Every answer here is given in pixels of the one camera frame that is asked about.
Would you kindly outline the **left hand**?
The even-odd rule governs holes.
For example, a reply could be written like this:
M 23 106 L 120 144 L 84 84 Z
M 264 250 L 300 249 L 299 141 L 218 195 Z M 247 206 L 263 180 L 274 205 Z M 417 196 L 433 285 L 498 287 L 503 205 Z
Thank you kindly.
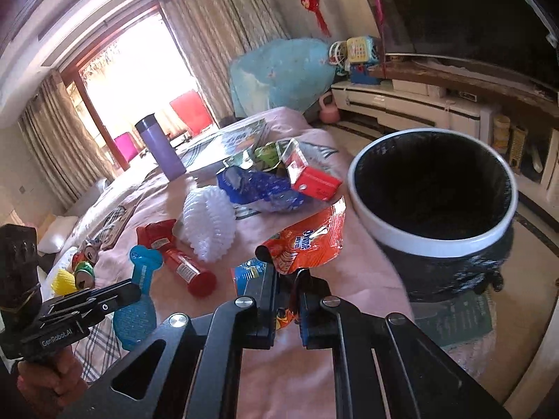
M 18 390 L 38 418 L 56 418 L 88 389 L 81 377 L 81 362 L 70 346 L 57 353 L 54 366 L 52 369 L 25 360 L 17 364 Z

